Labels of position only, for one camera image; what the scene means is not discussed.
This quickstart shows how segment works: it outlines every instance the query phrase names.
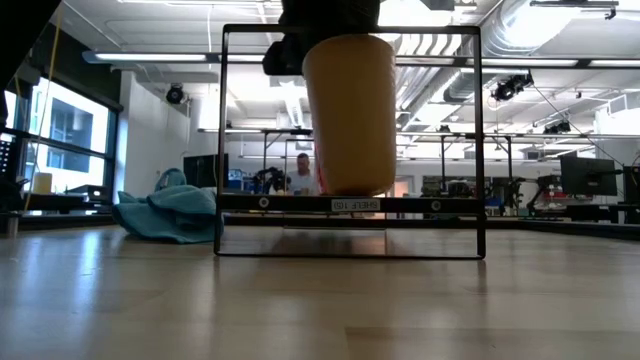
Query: window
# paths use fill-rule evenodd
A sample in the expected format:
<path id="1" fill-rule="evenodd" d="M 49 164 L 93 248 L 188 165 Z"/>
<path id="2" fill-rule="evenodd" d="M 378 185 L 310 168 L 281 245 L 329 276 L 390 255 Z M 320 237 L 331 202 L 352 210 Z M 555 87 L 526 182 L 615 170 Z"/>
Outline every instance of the window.
<path id="1" fill-rule="evenodd" d="M 47 86 L 49 99 L 45 101 Z M 40 134 L 43 140 L 37 159 L 35 142 L 27 146 L 25 177 L 30 179 L 34 168 L 52 174 L 54 193 L 87 184 L 105 185 L 105 165 L 113 162 L 107 154 L 107 143 L 114 121 L 115 116 L 105 106 L 40 79 L 33 87 L 29 133 Z"/>
<path id="2" fill-rule="evenodd" d="M 13 128 L 15 126 L 17 97 L 9 91 L 4 92 L 4 97 L 7 100 L 7 110 L 9 111 L 7 115 L 7 127 Z M 11 138 L 12 137 L 7 134 L 0 135 L 0 140 L 2 141 L 11 141 Z"/>

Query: person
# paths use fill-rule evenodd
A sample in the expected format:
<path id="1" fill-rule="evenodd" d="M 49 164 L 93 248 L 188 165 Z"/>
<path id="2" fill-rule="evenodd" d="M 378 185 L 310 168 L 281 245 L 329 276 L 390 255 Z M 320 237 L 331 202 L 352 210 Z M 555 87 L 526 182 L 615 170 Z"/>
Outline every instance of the person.
<path id="1" fill-rule="evenodd" d="M 287 174 L 291 182 L 287 185 L 289 195 L 315 195 L 316 182 L 309 169 L 309 155 L 301 153 L 296 160 L 298 170 Z"/>

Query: rectangular frame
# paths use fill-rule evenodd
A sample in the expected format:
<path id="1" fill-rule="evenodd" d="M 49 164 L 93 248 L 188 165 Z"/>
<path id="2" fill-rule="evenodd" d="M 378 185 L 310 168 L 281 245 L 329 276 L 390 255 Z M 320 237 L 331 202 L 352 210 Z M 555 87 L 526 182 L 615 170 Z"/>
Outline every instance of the rectangular frame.
<path id="1" fill-rule="evenodd" d="M 225 151 L 225 130 L 227 125 L 227 67 L 229 65 L 229 38 L 231 33 L 302 33 L 308 31 L 304 27 L 282 26 L 271 24 L 227 24 L 222 30 L 222 53 L 220 56 L 220 127 L 218 130 L 218 153 Z M 477 26 L 445 26 L 445 27 L 382 27 L 376 33 L 392 34 L 460 34 L 471 35 L 473 41 L 473 69 L 474 69 L 474 107 L 475 107 L 475 134 L 476 140 L 476 183 L 484 184 L 484 133 L 483 133 L 483 101 L 482 101 L 482 39 L 480 27 Z M 218 164 L 218 173 L 224 172 L 224 163 Z M 484 189 L 476 191 L 475 199 L 380 199 L 383 212 L 411 212 L 420 210 L 425 213 L 443 213 L 442 207 L 449 214 L 462 214 L 476 216 L 476 255 L 474 256 L 393 256 L 393 255 L 357 255 L 357 254 L 277 254 L 277 253 L 223 253 L 222 241 L 222 213 L 226 206 L 233 202 L 232 207 L 243 210 L 305 210 L 310 211 L 313 205 L 316 211 L 330 211 L 331 200 L 335 197 L 281 197 L 260 195 L 225 195 L 223 182 L 219 182 L 216 193 L 218 209 L 215 216 L 215 233 L 213 241 L 214 253 L 218 256 L 252 256 L 252 257 L 322 257 L 322 258 L 376 258 L 376 259 L 412 259 L 412 260 L 482 260 L 486 257 L 486 215 L 484 212 Z"/>

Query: wooden floor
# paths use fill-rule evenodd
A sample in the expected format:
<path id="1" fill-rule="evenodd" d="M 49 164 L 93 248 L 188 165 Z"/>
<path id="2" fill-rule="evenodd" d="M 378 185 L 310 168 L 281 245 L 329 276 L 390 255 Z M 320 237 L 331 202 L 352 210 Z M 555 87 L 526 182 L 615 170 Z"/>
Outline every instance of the wooden floor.
<path id="1" fill-rule="evenodd" d="M 391 235 L 403 251 L 473 239 Z M 640 358 L 640 244 L 488 238 L 485 262 L 214 258 L 117 228 L 0 239 L 0 359 Z"/>

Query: white shirt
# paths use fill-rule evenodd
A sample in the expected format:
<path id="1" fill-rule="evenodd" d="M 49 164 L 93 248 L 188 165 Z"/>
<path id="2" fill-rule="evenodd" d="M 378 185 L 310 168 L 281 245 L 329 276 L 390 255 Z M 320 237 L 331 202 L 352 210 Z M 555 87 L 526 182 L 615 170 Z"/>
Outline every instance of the white shirt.
<path id="1" fill-rule="evenodd" d="M 296 192 L 302 191 L 302 189 L 309 189 L 309 195 L 316 195 L 318 187 L 316 186 L 316 179 L 313 174 L 300 175 L 298 171 L 292 171 L 287 174 L 291 178 L 291 183 L 287 185 L 287 194 L 294 195 Z"/>

